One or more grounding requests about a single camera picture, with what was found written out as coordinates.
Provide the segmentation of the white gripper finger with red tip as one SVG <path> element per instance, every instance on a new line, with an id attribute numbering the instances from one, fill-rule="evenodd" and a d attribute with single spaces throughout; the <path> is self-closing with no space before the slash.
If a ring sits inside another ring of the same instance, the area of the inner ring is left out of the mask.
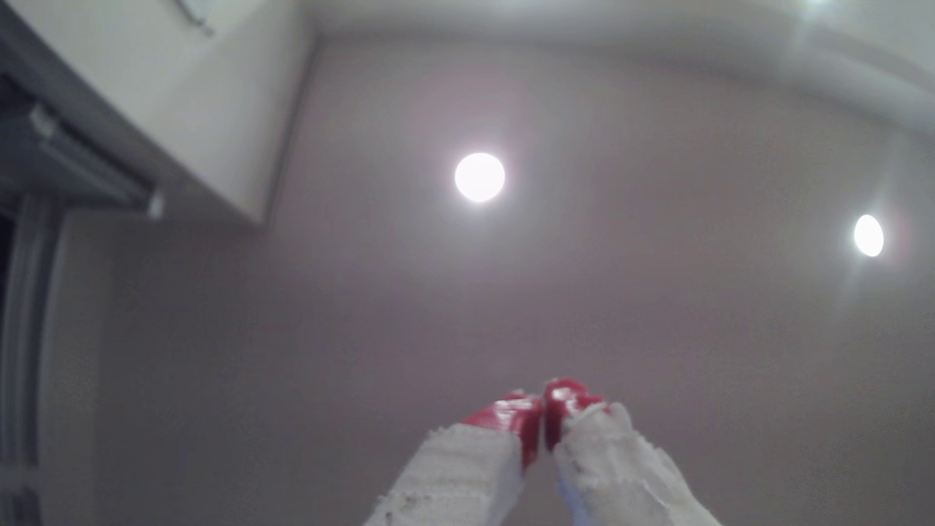
<path id="1" fill-rule="evenodd" d="M 542 400 L 508 393 L 431 431 L 365 525 L 501 525 L 537 459 Z"/>
<path id="2" fill-rule="evenodd" d="M 720 525 L 622 403 L 555 378 L 545 385 L 543 408 L 545 445 L 573 525 Z"/>

